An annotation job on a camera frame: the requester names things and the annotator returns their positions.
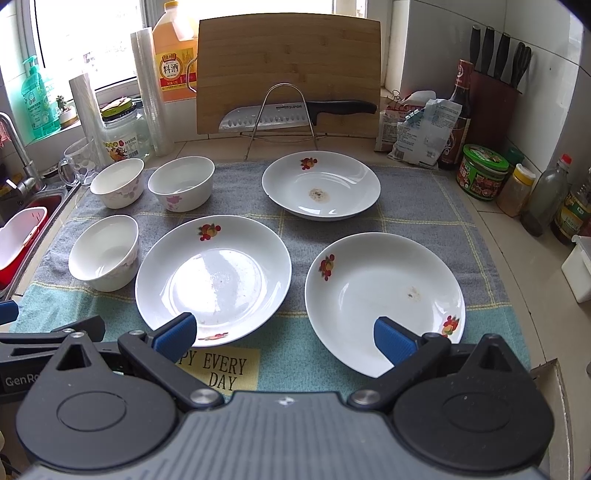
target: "hand soap bottle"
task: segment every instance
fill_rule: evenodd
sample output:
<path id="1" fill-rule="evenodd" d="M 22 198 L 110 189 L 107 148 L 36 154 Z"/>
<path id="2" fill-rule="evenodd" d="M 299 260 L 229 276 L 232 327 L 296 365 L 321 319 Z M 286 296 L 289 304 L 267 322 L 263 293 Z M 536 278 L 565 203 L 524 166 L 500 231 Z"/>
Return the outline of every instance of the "hand soap bottle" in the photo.
<path id="1" fill-rule="evenodd" d="M 53 96 L 53 80 L 36 65 L 33 55 L 23 63 L 29 64 L 28 77 L 22 83 L 21 94 L 29 114 L 35 138 L 43 138 L 60 129 L 60 110 Z"/>

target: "floral pattern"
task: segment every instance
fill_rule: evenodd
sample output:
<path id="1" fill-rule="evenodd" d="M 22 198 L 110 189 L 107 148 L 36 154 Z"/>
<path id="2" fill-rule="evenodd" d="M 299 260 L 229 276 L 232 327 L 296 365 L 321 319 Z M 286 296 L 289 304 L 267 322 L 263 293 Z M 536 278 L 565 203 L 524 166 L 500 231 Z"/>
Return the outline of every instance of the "floral pattern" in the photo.
<path id="1" fill-rule="evenodd" d="M 212 223 L 206 223 L 203 226 L 199 227 L 199 235 L 201 236 L 199 239 L 203 242 L 204 240 L 211 240 L 212 237 L 216 236 L 217 233 L 222 229 L 219 225 Z"/>
<path id="2" fill-rule="evenodd" d="M 220 338 L 224 338 L 227 336 L 228 336 L 228 332 L 216 333 L 215 335 L 210 335 L 208 337 L 198 338 L 197 340 L 219 340 Z"/>
<path id="3" fill-rule="evenodd" d="M 335 267 L 335 256 L 334 255 L 327 255 L 327 257 L 320 262 L 319 272 L 324 277 L 325 281 L 329 280 L 329 277 L 332 275 L 332 270 Z"/>
<path id="4" fill-rule="evenodd" d="M 453 332 L 456 331 L 457 326 L 460 324 L 460 319 L 457 318 L 456 316 L 451 316 L 448 315 L 447 316 L 447 320 L 443 323 L 443 328 L 441 329 L 441 334 L 444 337 L 448 337 L 449 335 L 451 335 Z"/>
<path id="5" fill-rule="evenodd" d="M 310 170 L 314 166 L 315 163 L 318 163 L 318 160 L 316 160 L 315 158 L 311 158 L 311 157 L 304 158 L 301 161 L 301 169 L 302 170 Z"/>

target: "sauce jar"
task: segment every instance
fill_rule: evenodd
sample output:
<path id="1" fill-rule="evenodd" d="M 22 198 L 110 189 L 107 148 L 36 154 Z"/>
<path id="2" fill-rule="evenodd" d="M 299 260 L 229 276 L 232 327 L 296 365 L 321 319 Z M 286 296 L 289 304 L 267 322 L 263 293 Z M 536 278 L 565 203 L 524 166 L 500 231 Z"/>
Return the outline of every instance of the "sauce jar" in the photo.
<path id="1" fill-rule="evenodd" d="M 119 98 L 101 109 L 105 146 L 114 161 L 144 158 L 150 153 L 150 131 L 143 110 L 131 98 Z"/>
<path id="2" fill-rule="evenodd" d="M 459 186 L 474 198 L 494 199 L 507 175 L 509 162 L 497 152 L 480 145 L 464 145 L 463 153 L 456 176 Z"/>
<path id="3" fill-rule="evenodd" d="M 501 190 L 496 204 L 510 217 L 516 217 L 530 197 L 534 181 L 535 174 L 518 163 Z"/>

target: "white bowl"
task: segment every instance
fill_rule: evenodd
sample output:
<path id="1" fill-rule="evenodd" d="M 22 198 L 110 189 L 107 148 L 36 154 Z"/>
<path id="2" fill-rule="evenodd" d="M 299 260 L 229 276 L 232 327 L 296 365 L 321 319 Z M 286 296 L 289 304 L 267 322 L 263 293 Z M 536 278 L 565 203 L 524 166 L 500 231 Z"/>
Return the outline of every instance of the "white bowl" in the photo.
<path id="1" fill-rule="evenodd" d="M 210 347 L 259 328 L 290 283 L 290 255 L 273 230 L 245 217 L 215 215 L 184 223 L 156 242 L 139 269 L 135 299 L 154 330 L 193 313 L 193 346 Z"/>
<path id="2" fill-rule="evenodd" d="M 212 194 L 215 166 L 206 157 L 183 157 L 162 165 L 148 180 L 148 189 L 164 208 L 188 212 Z"/>
<path id="3" fill-rule="evenodd" d="M 134 203 L 144 191 L 144 161 L 127 158 L 109 165 L 90 184 L 90 191 L 107 208 L 118 209 Z"/>
<path id="4" fill-rule="evenodd" d="M 99 291 L 125 287 L 139 270 L 138 223 L 127 215 L 103 218 L 78 237 L 70 251 L 72 277 Z"/>
<path id="5" fill-rule="evenodd" d="M 381 191 L 375 173 L 340 153 L 307 151 L 273 162 L 262 176 L 273 202 L 309 220 L 330 222 L 371 207 Z"/>
<path id="6" fill-rule="evenodd" d="M 379 317 L 417 335 L 440 333 L 452 343 L 459 343 L 466 324 L 464 297 L 447 265 L 391 233 L 358 233 L 329 245 L 310 266 L 304 296 L 320 341 L 369 377 L 392 368 L 374 344 Z"/>

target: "glass jar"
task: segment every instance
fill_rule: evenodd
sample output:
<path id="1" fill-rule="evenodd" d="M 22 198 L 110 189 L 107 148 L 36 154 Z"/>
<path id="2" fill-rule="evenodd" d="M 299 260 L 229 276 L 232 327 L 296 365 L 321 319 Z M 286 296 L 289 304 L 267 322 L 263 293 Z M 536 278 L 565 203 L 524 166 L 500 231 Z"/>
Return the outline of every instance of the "glass jar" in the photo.
<path id="1" fill-rule="evenodd" d="M 143 109 L 131 98 L 120 98 L 101 110 L 105 122 L 105 146 L 113 161 L 144 158 L 150 153 L 150 131 Z"/>
<path id="2" fill-rule="evenodd" d="M 535 174 L 518 163 L 496 199 L 496 204 L 510 217 L 516 217 L 529 198 L 534 181 Z"/>

